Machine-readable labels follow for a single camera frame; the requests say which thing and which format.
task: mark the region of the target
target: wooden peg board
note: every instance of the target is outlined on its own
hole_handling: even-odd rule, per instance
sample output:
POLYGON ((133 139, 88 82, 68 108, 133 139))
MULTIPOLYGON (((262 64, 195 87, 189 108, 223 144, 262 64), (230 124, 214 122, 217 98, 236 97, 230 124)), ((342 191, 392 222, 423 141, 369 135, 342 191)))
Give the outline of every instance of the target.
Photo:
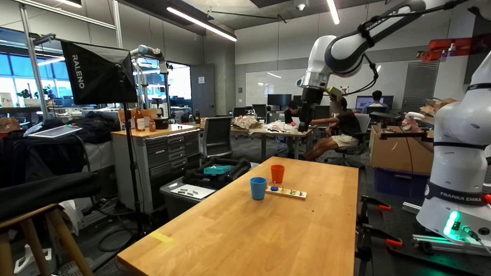
POLYGON ((271 194, 277 194, 277 195, 282 195, 282 196, 288 196, 288 197, 293 197, 293 198, 299 198, 299 199, 304 199, 307 197, 306 192, 301 192, 302 195, 300 195, 300 191, 294 191, 294 194, 292 194, 291 189, 281 189, 281 187, 278 187, 277 191, 271 191, 271 186, 266 186, 266 193, 271 193, 271 194))

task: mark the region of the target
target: blue plastic bin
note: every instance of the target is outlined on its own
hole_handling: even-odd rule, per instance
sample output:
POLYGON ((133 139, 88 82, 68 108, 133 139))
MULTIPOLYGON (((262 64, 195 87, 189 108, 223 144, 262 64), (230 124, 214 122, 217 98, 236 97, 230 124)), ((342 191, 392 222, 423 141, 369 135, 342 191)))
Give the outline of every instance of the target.
POLYGON ((423 199, 430 176, 385 168, 374 169, 375 190, 409 198, 423 199))

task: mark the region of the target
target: green led light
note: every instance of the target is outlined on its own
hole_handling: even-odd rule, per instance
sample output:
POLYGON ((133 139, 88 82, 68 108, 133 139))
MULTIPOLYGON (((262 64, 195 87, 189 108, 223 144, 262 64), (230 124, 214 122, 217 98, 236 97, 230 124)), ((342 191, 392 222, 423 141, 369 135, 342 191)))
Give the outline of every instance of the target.
POLYGON ((455 221, 459 218, 459 212, 458 211, 452 211, 450 215, 448 216, 447 223, 445 225, 445 228, 443 229, 443 233, 447 236, 450 235, 450 231, 452 231, 452 226, 454 225, 455 221))

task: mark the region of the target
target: wooden stool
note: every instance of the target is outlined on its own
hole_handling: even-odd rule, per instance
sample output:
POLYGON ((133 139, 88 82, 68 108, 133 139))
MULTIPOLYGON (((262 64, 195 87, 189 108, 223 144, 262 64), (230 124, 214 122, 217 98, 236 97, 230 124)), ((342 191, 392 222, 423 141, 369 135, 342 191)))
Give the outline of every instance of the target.
POLYGON ((12 266, 12 252, 10 251, 10 241, 8 239, 7 227, 20 224, 22 231, 26 237, 27 243, 31 247, 32 254, 36 260, 37 267, 41 272, 41 276, 50 276, 50 269, 44 257, 39 237, 32 222, 32 217, 38 214, 46 214, 46 218, 53 224, 58 237, 66 247, 68 254, 75 261, 80 272, 84 276, 92 276, 92 270, 85 261, 85 258, 80 251, 79 246, 72 237, 72 233, 66 226, 61 217, 58 204, 51 204, 46 207, 37 209, 36 211, 23 214, 19 217, 8 221, 0 222, 0 276, 13 276, 14 268, 12 266))

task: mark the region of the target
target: softbox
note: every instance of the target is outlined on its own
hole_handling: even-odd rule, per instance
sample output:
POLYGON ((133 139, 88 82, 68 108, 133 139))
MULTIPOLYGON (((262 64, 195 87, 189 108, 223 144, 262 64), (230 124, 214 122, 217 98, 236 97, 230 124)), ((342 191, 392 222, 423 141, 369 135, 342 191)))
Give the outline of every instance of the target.
POLYGON ((61 48, 74 104, 138 101, 129 51, 65 40, 61 40, 61 48))

